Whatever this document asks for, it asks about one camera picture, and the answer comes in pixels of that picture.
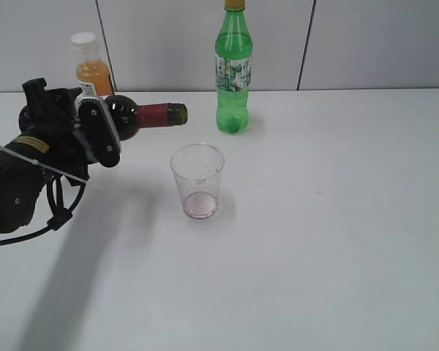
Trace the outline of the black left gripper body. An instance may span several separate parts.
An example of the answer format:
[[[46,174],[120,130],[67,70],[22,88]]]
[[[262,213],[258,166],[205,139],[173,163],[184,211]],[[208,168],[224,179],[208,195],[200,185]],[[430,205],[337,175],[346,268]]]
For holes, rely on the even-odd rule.
[[[46,86],[44,78],[23,83],[26,106],[19,115],[22,135],[48,145],[39,162],[75,181],[89,179],[89,165],[115,167],[120,138],[104,99],[86,96],[81,88]]]

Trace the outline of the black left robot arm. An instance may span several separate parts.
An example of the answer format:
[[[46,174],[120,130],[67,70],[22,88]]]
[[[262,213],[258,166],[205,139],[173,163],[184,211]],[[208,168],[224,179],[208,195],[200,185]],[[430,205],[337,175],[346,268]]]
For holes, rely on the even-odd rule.
[[[12,233],[32,220],[43,189],[53,214],[53,230],[72,216],[65,208],[61,178],[79,188],[82,197],[89,165],[119,163],[119,134],[104,99],[81,88],[48,90],[44,78],[22,87],[26,105],[20,112],[20,134],[0,146],[0,233]]]

